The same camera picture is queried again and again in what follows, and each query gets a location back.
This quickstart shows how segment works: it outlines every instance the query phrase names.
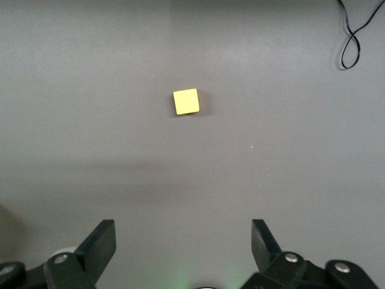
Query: metal screw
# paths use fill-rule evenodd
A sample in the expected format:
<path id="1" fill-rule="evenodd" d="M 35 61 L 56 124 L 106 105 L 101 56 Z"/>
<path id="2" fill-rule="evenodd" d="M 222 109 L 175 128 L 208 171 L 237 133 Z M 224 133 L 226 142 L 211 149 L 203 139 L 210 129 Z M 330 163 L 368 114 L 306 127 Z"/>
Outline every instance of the metal screw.
<path id="1" fill-rule="evenodd" d="M 342 273 L 349 273 L 349 272 L 350 272 L 349 266 L 347 266 L 346 264 L 341 263 L 341 262 L 338 262 L 338 263 L 334 264 L 334 267 L 335 267 L 338 271 L 340 271 L 340 272 L 342 272 Z"/>
<path id="2" fill-rule="evenodd" d="M 66 254 L 60 255 L 59 257 L 56 257 L 54 263 L 55 263 L 55 264 L 63 263 L 63 262 L 65 262 L 65 260 L 66 260 L 67 258 L 68 258 L 68 255 L 66 255 Z"/>
<path id="3" fill-rule="evenodd" d="M 298 257 L 295 256 L 293 253 L 287 253 L 285 255 L 285 259 L 287 260 L 287 262 L 290 262 L 290 263 L 297 263 L 298 262 Z"/>
<path id="4" fill-rule="evenodd" d="M 16 265 L 4 267 L 3 269 L 0 270 L 0 276 L 11 273 L 15 268 L 16 268 Z"/>

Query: gray background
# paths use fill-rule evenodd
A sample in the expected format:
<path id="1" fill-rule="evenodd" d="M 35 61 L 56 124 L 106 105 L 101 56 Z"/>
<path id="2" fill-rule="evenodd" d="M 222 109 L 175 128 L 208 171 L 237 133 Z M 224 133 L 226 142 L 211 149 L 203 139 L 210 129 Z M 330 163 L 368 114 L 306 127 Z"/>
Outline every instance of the gray background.
<path id="1" fill-rule="evenodd" d="M 377 4 L 346 1 L 352 27 Z M 113 218 L 99 288 L 233 289 L 263 218 L 385 287 L 384 14 L 342 72 L 334 0 L 1 1 L 1 261 Z M 176 117 L 193 87 L 201 112 Z"/>

